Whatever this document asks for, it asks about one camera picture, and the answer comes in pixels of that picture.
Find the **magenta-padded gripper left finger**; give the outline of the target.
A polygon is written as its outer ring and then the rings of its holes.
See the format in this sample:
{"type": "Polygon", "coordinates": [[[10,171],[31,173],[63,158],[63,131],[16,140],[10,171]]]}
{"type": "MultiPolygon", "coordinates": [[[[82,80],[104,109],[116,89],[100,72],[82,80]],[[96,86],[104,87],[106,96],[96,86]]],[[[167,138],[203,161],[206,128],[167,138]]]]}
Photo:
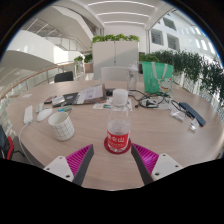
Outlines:
{"type": "Polygon", "coordinates": [[[81,186],[93,155],[94,148],[90,144],[67,157],[58,156],[44,170],[81,186]]]}

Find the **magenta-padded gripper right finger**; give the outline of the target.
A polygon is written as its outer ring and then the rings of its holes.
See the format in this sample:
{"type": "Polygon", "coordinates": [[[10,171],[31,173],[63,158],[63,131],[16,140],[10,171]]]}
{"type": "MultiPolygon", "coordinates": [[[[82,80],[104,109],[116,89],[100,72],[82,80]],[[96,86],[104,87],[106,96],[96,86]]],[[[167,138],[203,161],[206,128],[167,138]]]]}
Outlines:
{"type": "Polygon", "coordinates": [[[182,169],[167,153],[157,154],[137,144],[132,144],[131,154],[145,185],[182,169]]]}

